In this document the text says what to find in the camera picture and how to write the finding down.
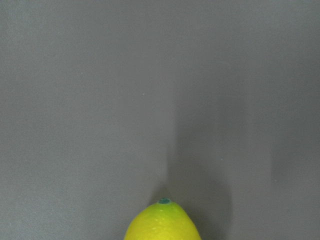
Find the yellow lemon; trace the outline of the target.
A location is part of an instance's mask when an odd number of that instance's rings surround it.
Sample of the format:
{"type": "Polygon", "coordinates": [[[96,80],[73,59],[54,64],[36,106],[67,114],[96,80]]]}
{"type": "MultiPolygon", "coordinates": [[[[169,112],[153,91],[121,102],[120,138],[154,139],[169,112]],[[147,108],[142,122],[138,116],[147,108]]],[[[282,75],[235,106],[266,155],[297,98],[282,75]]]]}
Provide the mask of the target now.
{"type": "Polygon", "coordinates": [[[125,240],[200,240],[186,211],[169,198],[161,198],[141,211],[129,224],[125,240]]]}

